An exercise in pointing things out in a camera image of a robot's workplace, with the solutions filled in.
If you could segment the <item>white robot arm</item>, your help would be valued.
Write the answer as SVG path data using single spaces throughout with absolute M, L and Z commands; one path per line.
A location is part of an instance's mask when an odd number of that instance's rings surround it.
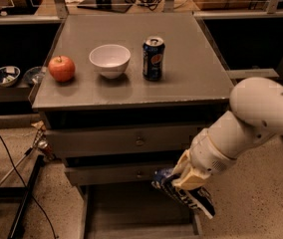
M 230 110 L 203 129 L 179 159 L 172 182 L 192 190 L 212 174 L 231 167 L 245 150 L 283 135 L 283 86 L 266 78 L 248 78 L 230 93 Z

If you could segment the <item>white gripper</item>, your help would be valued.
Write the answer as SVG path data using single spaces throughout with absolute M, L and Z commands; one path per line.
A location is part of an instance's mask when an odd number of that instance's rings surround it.
M 192 140 L 189 150 L 185 150 L 179 158 L 172 171 L 177 176 L 172 185 L 183 190 L 196 189 L 205 184 L 210 174 L 224 172 L 235 162 L 235 159 L 225 156 L 214 146 L 208 129 L 204 128 Z

